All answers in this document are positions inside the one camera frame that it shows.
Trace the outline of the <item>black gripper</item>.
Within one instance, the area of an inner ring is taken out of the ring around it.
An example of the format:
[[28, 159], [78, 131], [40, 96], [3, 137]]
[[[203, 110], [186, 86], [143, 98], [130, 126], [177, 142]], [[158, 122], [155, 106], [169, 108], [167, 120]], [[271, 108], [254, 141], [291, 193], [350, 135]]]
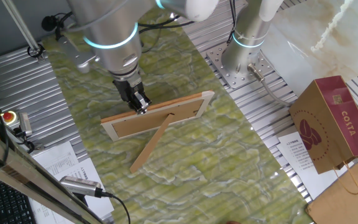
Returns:
[[144, 89], [140, 76], [131, 76], [127, 80], [114, 80], [114, 86], [117, 88], [121, 98], [128, 102], [129, 108], [138, 111], [139, 114], [147, 112], [147, 108], [151, 101], [143, 94]]

